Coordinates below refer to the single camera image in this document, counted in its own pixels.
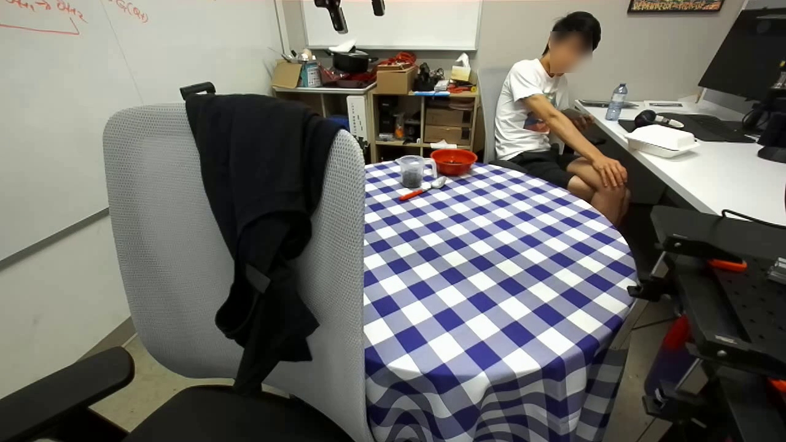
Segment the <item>black hooded garment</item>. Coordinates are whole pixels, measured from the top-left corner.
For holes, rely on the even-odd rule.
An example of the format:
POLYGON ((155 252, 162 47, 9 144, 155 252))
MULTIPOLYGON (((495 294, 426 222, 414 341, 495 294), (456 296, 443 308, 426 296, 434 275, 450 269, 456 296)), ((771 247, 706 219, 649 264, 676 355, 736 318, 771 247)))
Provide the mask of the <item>black hooded garment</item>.
POLYGON ((280 360, 310 360, 318 327, 299 296, 294 259, 312 237, 338 128, 271 95, 186 95, 201 182, 233 282, 215 327, 243 346, 233 387, 257 394, 280 360))

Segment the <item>grey mesh office chair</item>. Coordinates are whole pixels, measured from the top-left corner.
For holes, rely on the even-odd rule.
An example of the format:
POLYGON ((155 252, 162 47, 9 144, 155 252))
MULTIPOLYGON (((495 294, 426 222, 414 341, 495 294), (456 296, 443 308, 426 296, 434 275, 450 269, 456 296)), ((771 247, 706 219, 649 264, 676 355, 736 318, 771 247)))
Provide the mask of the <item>grey mesh office chair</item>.
POLYGON ((275 365, 257 397, 231 387, 241 346, 213 322, 233 259, 203 193, 186 109, 158 103, 109 114, 103 160, 133 327, 146 354, 192 386, 125 429, 92 410, 135 375, 125 348, 106 348, 5 394, 0 442, 372 442, 357 141, 333 136, 312 240, 297 257, 297 286, 318 322, 312 355, 275 365))

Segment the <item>cardboard box on shelf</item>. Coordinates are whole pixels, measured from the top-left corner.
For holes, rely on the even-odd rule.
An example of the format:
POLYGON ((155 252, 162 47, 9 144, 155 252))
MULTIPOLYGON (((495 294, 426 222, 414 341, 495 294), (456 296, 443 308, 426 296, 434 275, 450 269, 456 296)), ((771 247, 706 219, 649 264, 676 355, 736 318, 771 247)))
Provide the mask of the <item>cardboard box on shelf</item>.
POLYGON ((407 92, 413 88, 414 69, 378 69, 376 91, 378 92, 407 92))

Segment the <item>wooden shelf unit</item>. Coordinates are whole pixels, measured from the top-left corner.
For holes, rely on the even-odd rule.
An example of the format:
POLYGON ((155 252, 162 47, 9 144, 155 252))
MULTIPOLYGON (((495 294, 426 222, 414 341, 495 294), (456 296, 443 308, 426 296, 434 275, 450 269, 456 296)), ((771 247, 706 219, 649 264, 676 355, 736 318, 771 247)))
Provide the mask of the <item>wooden shelf unit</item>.
POLYGON ((369 161, 399 154, 426 157, 437 147, 479 147, 479 88, 469 74, 431 69, 413 54, 369 61, 343 74, 330 63, 283 59, 271 92, 303 103, 349 129, 369 161), (407 92, 378 92, 378 69, 414 69, 407 92))

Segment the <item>clear plastic cup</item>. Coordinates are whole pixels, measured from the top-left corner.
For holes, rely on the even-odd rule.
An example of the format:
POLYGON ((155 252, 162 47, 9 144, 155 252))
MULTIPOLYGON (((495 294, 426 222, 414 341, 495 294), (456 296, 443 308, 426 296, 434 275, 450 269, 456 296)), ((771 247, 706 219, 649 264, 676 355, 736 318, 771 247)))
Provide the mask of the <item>clear plastic cup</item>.
POLYGON ((399 167, 399 183, 404 189, 416 189, 421 183, 424 160, 420 154, 403 154, 397 160, 397 167, 399 167))

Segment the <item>red bowl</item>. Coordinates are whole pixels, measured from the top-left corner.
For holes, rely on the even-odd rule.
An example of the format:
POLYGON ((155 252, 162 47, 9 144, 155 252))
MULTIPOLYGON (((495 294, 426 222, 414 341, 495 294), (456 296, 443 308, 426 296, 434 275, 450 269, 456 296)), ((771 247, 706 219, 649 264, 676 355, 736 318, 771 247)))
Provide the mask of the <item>red bowl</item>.
POLYGON ((461 177, 472 172, 475 154, 472 150, 434 150, 431 160, 441 177, 461 177))

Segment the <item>seated person white shirt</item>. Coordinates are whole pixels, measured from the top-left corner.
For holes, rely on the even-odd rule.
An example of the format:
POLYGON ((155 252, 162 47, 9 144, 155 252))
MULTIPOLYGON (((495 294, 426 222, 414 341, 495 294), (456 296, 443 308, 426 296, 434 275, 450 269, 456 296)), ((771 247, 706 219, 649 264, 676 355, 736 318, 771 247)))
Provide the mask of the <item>seated person white shirt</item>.
POLYGON ((553 28, 556 41, 515 61, 504 75, 493 152, 500 161, 585 199, 618 226, 628 208, 628 172, 604 154, 580 129, 580 114, 560 103, 565 74, 598 47, 601 25, 592 11, 567 11, 553 28))

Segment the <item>framed picture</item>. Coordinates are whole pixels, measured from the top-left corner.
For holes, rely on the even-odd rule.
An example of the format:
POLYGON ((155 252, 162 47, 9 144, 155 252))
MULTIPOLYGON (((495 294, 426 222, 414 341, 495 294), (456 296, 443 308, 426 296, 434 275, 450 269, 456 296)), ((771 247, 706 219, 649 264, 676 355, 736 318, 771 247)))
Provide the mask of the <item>framed picture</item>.
POLYGON ((628 0, 630 14, 667 14, 667 11, 720 11, 723 0, 628 0))

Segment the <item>plastic water bottle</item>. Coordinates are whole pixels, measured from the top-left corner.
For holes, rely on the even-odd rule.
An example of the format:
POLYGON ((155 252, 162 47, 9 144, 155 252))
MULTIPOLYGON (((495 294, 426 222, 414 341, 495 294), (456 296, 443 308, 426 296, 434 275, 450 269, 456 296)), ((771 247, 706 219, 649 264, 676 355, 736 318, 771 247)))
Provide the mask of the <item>plastic water bottle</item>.
POLYGON ((625 95, 628 95, 628 86, 625 82, 618 82, 610 91, 608 108, 606 108, 606 119, 618 119, 618 114, 621 114, 621 109, 625 106, 625 95))

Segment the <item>white styrofoam container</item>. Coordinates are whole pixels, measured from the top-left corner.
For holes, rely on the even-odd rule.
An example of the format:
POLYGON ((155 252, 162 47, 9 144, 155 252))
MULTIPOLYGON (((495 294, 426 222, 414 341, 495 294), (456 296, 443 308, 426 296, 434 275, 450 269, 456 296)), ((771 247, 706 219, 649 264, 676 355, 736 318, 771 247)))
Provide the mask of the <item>white styrofoam container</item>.
POLYGON ((696 136, 666 125, 644 125, 628 131, 628 147, 653 157, 678 157, 694 150, 696 136))

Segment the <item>blue white checkered tablecloth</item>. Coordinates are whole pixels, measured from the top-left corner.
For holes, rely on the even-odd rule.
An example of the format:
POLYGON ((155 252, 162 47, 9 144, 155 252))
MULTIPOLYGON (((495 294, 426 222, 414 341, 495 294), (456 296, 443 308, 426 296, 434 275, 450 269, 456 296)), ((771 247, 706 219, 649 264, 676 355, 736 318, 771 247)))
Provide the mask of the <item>blue white checkered tablecloth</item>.
POLYGON ((366 168, 366 410, 376 442, 598 442, 636 264, 587 200, 497 163, 409 199, 366 168))

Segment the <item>white desk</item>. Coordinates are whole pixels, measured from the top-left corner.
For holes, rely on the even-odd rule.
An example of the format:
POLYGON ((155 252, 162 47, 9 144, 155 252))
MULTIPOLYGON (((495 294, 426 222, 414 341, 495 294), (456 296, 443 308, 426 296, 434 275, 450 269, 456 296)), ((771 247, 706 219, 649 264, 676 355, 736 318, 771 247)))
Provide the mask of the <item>white desk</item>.
POLYGON ((759 157, 755 141, 696 141, 663 160, 628 147, 628 134, 601 108, 576 103, 621 150, 701 213, 732 208, 786 226, 786 163, 759 157))

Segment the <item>black computer monitor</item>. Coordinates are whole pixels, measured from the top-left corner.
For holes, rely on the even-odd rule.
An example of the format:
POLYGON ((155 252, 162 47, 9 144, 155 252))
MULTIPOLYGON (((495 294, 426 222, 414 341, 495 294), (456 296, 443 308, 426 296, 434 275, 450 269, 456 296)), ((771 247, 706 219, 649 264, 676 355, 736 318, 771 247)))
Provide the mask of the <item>black computer monitor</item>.
POLYGON ((786 7, 741 9, 706 63, 700 86, 762 101, 786 59, 786 7))

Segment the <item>black robot mounting cart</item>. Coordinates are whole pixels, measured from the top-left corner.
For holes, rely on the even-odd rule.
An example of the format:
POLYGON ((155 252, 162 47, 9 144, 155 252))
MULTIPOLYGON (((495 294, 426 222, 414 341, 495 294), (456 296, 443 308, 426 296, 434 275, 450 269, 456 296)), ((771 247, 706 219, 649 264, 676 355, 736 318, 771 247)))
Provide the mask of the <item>black robot mounting cart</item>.
POLYGON ((645 381, 661 442, 786 442, 786 227, 723 208, 655 206, 649 300, 676 296, 645 381))

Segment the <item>red handled knife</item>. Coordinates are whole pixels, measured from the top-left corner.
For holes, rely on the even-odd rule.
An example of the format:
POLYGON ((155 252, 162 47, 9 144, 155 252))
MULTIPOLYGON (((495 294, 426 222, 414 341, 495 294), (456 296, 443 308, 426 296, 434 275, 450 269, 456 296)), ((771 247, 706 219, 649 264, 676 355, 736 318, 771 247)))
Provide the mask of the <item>red handled knife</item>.
POLYGON ((413 189, 413 190, 407 190, 407 193, 394 197, 394 200, 403 203, 403 200, 409 200, 409 199, 414 199, 414 197, 424 197, 426 190, 441 189, 441 185, 443 185, 443 178, 441 178, 441 182, 437 178, 437 182, 429 183, 429 185, 413 189))

